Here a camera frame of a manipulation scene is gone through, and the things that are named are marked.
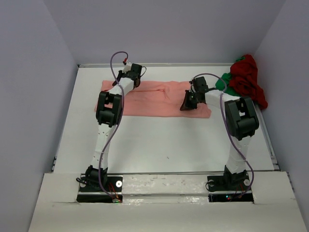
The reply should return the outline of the pink t shirt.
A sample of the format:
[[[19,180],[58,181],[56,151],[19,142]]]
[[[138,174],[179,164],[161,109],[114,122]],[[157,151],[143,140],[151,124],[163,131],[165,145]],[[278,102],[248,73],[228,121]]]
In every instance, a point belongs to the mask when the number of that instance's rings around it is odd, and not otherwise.
[[[199,103],[193,110],[181,110],[185,100],[188,82],[158,82],[141,81],[134,86],[134,81],[121,78],[117,81],[104,80],[101,92],[95,106],[97,121],[117,120],[124,102],[125,116],[153,116],[153,117],[190,117],[209,118],[211,110],[207,105]]]

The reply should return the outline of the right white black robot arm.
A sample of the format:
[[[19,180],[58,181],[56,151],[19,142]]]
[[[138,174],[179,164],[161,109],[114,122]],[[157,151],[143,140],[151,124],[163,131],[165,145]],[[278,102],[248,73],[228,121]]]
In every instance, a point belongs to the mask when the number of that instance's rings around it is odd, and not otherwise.
[[[216,191],[247,191],[251,188],[253,177],[248,176],[248,146],[259,128],[259,120],[250,97],[236,97],[223,90],[209,87],[205,75],[195,76],[186,90],[181,111],[197,109],[198,104],[208,104],[220,109],[223,123],[230,140],[230,150],[222,175],[208,176],[206,188]]]

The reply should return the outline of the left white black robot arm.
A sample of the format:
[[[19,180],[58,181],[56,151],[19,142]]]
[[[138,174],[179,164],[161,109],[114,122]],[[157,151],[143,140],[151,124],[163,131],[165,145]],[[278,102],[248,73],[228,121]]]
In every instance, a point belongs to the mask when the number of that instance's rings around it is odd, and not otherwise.
[[[124,96],[140,85],[143,66],[126,63],[118,72],[112,88],[99,93],[96,107],[98,138],[93,159],[85,172],[84,181],[97,191],[106,188],[108,181],[108,153],[111,139],[121,122],[124,110]]]

